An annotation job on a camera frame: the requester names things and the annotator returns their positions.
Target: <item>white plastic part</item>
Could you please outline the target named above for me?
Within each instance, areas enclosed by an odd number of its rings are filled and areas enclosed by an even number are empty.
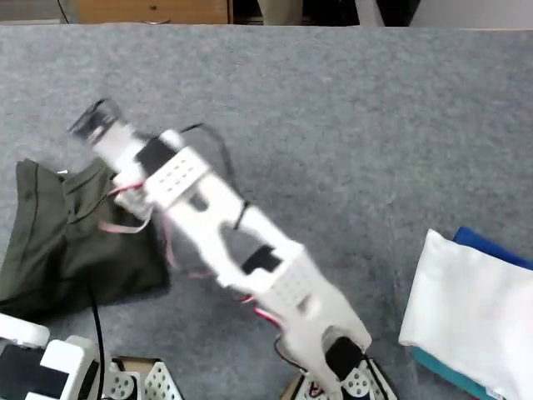
[[[164,362],[155,362],[144,381],[144,400],[183,400]]]
[[[27,348],[45,348],[50,331],[42,325],[0,314],[0,338]]]
[[[129,372],[108,370],[106,375],[108,375],[109,384],[104,393],[105,397],[113,400],[126,400],[132,395],[135,385]]]
[[[133,136],[134,132],[132,125],[117,121],[94,144],[94,151],[114,171],[129,168],[135,155],[145,146],[143,140]]]
[[[148,202],[166,210],[209,171],[209,166],[189,147],[182,149],[145,182]]]
[[[398,400],[398,397],[395,395],[395,393],[392,391],[391,386],[383,376],[383,374],[380,372],[380,369],[377,367],[374,360],[370,359],[370,362],[372,364],[372,369],[374,370],[374,373],[377,375],[377,378],[380,381],[381,387],[383,390],[385,390],[388,400]],[[359,370],[366,375],[366,377],[370,380],[372,391],[374,392],[375,399],[376,400],[386,400],[385,396],[383,396],[383,393],[381,392],[376,380],[374,379],[374,376],[372,375],[372,372],[370,368],[368,367],[368,364],[366,363],[366,360],[363,360],[361,364],[359,364]]]
[[[66,342],[52,340],[48,344],[41,365],[68,374],[60,400],[77,398],[87,370],[96,356],[95,345],[83,337],[70,337]],[[91,390],[89,398],[94,397],[96,391]]]
[[[168,147],[176,150],[176,152],[179,152],[182,148],[185,147],[185,143],[183,142],[182,136],[172,129],[168,129],[163,132],[161,135],[159,135],[159,138]]]
[[[217,274],[218,282],[251,294],[273,313],[283,329],[283,343],[331,400],[341,398],[341,384],[328,367],[324,335],[334,328],[363,352],[371,337],[342,293],[320,273],[306,249],[290,240],[256,207],[243,212],[244,201],[212,172],[189,147],[146,180],[151,203],[163,210],[196,244],[203,261]],[[207,209],[191,204],[199,194]],[[227,251],[222,238],[224,225],[233,226],[242,215],[239,229],[274,248],[281,264],[273,271],[258,268],[246,275]]]
[[[374,400],[374,391],[371,389],[370,379],[359,370],[353,368],[343,381],[342,386],[354,398],[369,398]]]
[[[374,372],[380,381],[381,387],[386,392],[388,400],[398,400],[377,365],[373,360],[371,360],[371,363]],[[354,398],[365,400],[386,400],[365,360],[361,361],[359,367],[351,370],[346,379],[342,381],[342,386],[346,392]],[[304,377],[294,400],[328,400],[328,395],[324,392],[317,396],[316,385],[308,377]]]

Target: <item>white robotic arm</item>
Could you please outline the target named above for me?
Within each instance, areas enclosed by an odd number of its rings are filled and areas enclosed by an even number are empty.
[[[120,190],[118,203],[140,219],[149,218],[151,210],[157,208],[196,245],[221,286],[258,302],[259,312],[281,328],[286,350],[308,382],[320,385],[324,398],[359,397],[353,385],[344,385],[344,381],[353,378],[363,363],[362,354],[370,346],[371,336],[303,245],[248,204],[177,132],[165,131],[144,140],[99,102],[82,115],[71,133],[86,140],[117,172],[114,183],[119,188],[131,188]],[[195,206],[192,199],[197,196],[206,209]],[[225,226],[264,244],[242,266],[233,261],[224,243],[221,230]],[[339,347],[339,343],[350,344]],[[356,348],[352,353],[356,359],[343,359],[349,357],[347,348]],[[379,388],[385,392],[383,398],[396,398],[385,379]]]

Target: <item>hole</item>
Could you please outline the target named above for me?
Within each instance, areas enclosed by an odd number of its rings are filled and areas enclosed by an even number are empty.
[[[209,207],[206,199],[203,198],[200,193],[194,193],[192,197],[189,199],[189,203],[192,204],[192,206],[197,211],[206,211]]]
[[[301,300],[296,308],[301,314],[309,315],[312,311],[313,301],[311,300],[311,295],[307,295]]]
[[[258,268],[271,273],[281,264],[281,260],[272,254],[273,249],[265,246],[260,238],[242,230],[234,230],[233,224],[223,224],[220,233],[233,261],[242,266],[246,275]]]

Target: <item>white plastic block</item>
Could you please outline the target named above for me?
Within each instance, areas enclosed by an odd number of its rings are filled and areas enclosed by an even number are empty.
[[[149,202],[169,208],[198,179],[209,172],[209,165],[191,148],[185,147],[145,182]]]

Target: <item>metal bracket with holes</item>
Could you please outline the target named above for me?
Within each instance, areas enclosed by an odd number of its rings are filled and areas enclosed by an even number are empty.
[[[144,381],[144,400],[183,400],[164,362],[155,362]]]

